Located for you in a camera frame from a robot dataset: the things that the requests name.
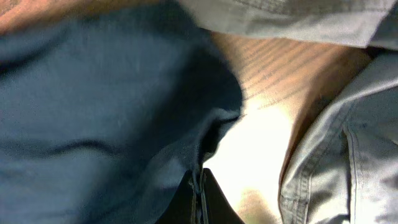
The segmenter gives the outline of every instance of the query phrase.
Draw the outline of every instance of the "wooden surface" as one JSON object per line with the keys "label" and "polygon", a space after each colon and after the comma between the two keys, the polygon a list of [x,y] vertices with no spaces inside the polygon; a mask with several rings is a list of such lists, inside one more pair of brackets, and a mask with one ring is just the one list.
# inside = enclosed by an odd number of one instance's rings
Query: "wooden surface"
{"label": "wooden surface", "polygon": [[359,49],[213,34],[244,92],[243,117],[206,162],[248,224],[281,223],[280,174],[317,114],[370,58]]}

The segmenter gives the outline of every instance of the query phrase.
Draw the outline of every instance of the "garment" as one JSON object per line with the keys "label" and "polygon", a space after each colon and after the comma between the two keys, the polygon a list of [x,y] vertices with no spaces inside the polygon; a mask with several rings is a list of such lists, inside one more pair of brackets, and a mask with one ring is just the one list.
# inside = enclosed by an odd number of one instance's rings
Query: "garment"
{"label": "garment", "polygon": [[179,1],[218,32],[398,50],[396,0]]}
{"label": "garment", "polygon": [[283,223],[398,223],[397,61],[378,56],[307,131],[282,182]]}
{"label": "garment", "polygon": [[174,3],[0,37],[0,223],[154,223],[241,102]]}

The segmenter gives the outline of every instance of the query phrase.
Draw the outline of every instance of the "gray fabric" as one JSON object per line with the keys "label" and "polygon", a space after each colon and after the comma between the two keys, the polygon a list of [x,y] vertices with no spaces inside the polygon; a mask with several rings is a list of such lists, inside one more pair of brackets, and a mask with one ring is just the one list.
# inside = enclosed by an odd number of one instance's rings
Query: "gray fabric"
{"label": "gray fabric", "polygon": [[284,223],[398,223],[397,61],[375,59],[308,130],[282,183]]}
{"label": "gray fabric", "polygon": [[[397,11],[392,10],[396,0],[180,2],[192,12],[200,26],[218,32],[256,38],[286,37],[356,47],[370,44],[398,49],[397,26],[394,25],[397,24]],[[377,30],[381,22],[384,25]]]}

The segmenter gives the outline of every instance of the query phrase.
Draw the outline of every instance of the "blue cloth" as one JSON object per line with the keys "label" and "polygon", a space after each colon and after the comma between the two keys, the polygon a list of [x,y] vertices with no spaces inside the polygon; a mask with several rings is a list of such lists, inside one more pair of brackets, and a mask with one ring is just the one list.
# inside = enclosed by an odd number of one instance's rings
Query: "blue cloth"
{"label": "blue cloth", "polygon": [[0,222],[154,223],[241,101],[173,3],[0,37]]}

